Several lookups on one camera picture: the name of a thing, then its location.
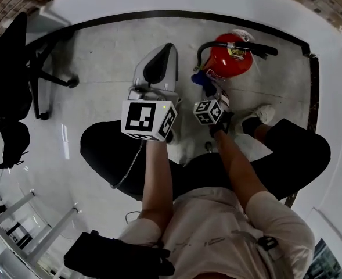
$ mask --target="white t-shirt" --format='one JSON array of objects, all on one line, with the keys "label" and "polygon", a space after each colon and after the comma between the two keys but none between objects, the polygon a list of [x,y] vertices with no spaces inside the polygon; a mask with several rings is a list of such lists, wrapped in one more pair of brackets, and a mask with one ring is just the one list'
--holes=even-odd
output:
[{"label": "white t-shirt", "polygon": [[[181,195],[174,216],[162,237],[171,251],[173,276],[193,279],[202,273],[221,273],[234,279],[270,278],[253,243],[234,231],[256,238],[274,237],[294,274],[303,278],[312,262],[314,235],[306,223],[269,192],[259,192],[248,202],[246,215],[236,195],[226,188],[199,188]],[[137,219],[119,239],[129,244],[153,246],[161,237],[156,223]]]}]

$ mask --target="chair leg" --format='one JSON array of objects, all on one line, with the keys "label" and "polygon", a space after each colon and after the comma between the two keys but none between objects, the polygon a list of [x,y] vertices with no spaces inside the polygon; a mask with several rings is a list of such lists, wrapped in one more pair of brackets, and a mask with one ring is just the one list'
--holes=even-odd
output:
[{"label": "chair leg", "polygon": [[43,78],[46,81],[50,81],[52,83],[55,83],[57,85],[61,85],[61,86],[64,86],[64,87],[68,87],[69,86],[68,82],[62,81],[58,77],[52,76],[52,75],[50,75],[50,74],[48,74],[48,73],[46,73],[44,71],[40,72],[39,77]]},{"label": "chair leg", "polygon": [[38,78],[33,77],[33,79],[30,81],[30,87],[31,87],[31,94],[33,96],[33,106],[34,106],[34,113],[35,118],[39,119],[39,97],[38,97]]}]

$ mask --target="fire extinguisher handle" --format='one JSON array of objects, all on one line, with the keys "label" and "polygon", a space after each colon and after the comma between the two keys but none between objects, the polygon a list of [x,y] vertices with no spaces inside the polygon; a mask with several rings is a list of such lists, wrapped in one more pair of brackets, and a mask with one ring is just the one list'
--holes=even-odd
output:
[{"label": "fire extinguisher handle", "polygon": [[268,55],[273,55],[273,56],[276,56],[278,54],[278,50],[276,48],[273,48],[272,46],[263,45],[263,44],[254,44],[253,42],[237,41],[234,43],[234,46],[237,49],[257,51],[259,53],[266,53]]}]

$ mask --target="tiled floor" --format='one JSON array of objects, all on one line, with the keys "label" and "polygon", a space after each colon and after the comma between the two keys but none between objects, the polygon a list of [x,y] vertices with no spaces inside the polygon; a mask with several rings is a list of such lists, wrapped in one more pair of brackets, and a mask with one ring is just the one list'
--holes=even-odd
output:
[{"label": "tiled floor", "polygon": [[[181,136],[177,146],[170,146],[172,160],[189,160],[205,153],[204,143],[211,140],[208,129],[193,117],[193,103],[200,100],[201,88],[190,81],[196,64],[197,48],[218,35],[239,28],[225,23],[196,19],[158,18],[131,20],[91,27],[79,31],[73,39],[54,51],[54,71],[67,80],[73,73],[80,84],[74,89],[40,81],[41,109],[52,109],[48,121],[36,120],[31,109],[23,121],[30,131],[29,154],[24,163],[0,181],[3,200],[11,205],[34,189],[37,197],[25,210],[25,218],[36,216],[36,222],[55,225],[75,203],[82,213],[66,228],[49,250],[49,260],[62,262],[66,250],[82,231],[98,230],[106,237],[116,237],[125,226],[125,214],[139,210],[141,203],[120,191],[112,190],[80,155],[80,138],[90,125],[117,120],[121,101],[127,99],[128,88],[136,64],[153,48],[172,42],[179,55],[177,92],[182,104]],[[237,116],[261,103],[276,109],[272,124],[281,118],[306,127],[309,109],[310,73],[308,59],[301,48],[274,36],[248,30],[258,43],[272,45],[279,55],[267,61],[257,59],[244,75],[224,86],[231,109]],[[64,150],[62,129],[66,127],[68,153]],[[254,139],[236,137],[250,160],[270,153]]]}]

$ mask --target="white wall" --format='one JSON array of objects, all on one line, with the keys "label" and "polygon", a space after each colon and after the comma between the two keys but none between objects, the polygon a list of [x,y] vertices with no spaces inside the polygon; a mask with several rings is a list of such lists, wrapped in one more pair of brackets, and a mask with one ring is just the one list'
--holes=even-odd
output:
[{"label": "white wall", "polygon": [[[304,219],[309,218],[313,208],[321,210],[332,223],[332,230],[339,231],[342,238],[342,34],[292,0],[55,0],[41,9],[40,16],[55,17],[69,25],[143,10],[188,10],[230,15],[277,28],[310,44],[311,51],[319,57],[320,65],[316,131],[330,144],[332,159],[326,171],[300,191],[293,209]],[[33,37],[45,32],[33,34]]]}]

